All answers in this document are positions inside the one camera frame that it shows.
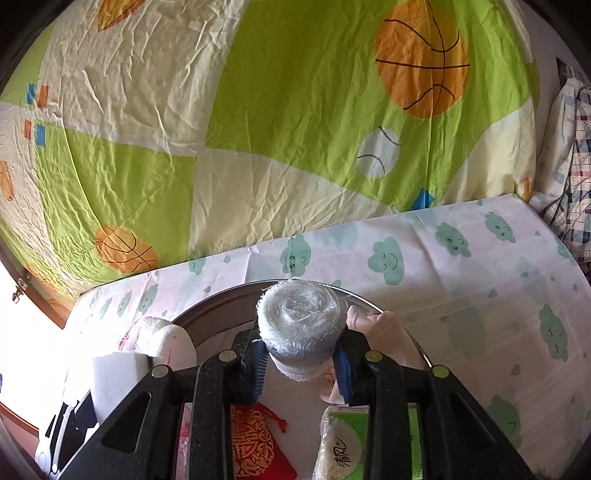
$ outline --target roll of white gauze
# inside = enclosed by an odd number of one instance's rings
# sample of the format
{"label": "roll of white gauze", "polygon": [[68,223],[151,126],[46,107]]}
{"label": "roll of white gauze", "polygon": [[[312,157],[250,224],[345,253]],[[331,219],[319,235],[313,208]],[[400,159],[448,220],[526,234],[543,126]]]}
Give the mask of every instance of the roll of white gauze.
{"label": "roll of white gauze", "polygon": [[346,307],[330,288],[287,280],[269,288],[256,307],[261,339],[277,368],[299,382],[330,368],[346,324]]}

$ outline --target green and cream comforter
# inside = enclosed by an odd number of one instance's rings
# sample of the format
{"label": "green and cream comforter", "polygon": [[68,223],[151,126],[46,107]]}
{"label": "green and cream comforter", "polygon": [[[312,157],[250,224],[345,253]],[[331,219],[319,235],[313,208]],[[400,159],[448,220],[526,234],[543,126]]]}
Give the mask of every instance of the green and cream comforter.
{"label": "green and cream comforter", "polygon": [[0,232],[64,303],[265,239],[527,198],[537,88],[514,0],[76,0],[0,96]]}

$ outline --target tissue package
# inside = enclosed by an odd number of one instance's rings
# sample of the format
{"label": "tissue package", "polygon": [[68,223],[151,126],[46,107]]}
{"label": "tissue package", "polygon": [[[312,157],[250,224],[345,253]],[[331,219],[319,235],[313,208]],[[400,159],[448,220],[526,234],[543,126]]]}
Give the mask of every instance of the tissue package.
{"label": "tissue package", "polygon": [[[413,480],[423,480],[418,408],[408,405]],[[363,480],[369,407],[330,406],[320,423],[320,449],[313,480]]]}

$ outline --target red drawstring pouch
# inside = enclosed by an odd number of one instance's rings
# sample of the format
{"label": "red drawstring pouch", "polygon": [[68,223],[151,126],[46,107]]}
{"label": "red drawstring pouch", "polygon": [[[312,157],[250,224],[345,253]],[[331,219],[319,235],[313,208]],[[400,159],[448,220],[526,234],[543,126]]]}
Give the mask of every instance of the red drawstring pouch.
{"label": "red drawstring pouch", "polygon": [[265,416],[275,420],[283,433],[287,422],[266,406],[232,405],[232,452],[237,478],[296,480],[297,474],[273,438]]}

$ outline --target metal screw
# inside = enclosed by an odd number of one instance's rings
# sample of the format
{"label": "metal screw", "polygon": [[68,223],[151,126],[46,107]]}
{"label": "metal screw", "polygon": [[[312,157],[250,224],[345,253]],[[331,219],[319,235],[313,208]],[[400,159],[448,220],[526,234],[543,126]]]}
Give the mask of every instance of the metal screw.
{"label": "metal screw", "polygon": [[152,369],[152,376],[154,378],[162,378],[168,375],[168,367],[166,365],[156,365]]}
{"label": "metal screw", "polygon": [[365,359],[368,362],[372,362],[373,364],[381,362],[382,358],[384,358],[384,356],[380,352],[378,352],[377,350],[370,350],[369,352],[367,352],[365,354]]}
{"label": "metal screw", "polygon": [[234,350],[224,350],[217,356],[222,362],[232,362],[236,359],[237,354]]}
{"label": "metal screw", "polygon": [[433,367],[433,375],[437,378],[447,378],[449,376],[449,370],[443,365],[435,365]]}

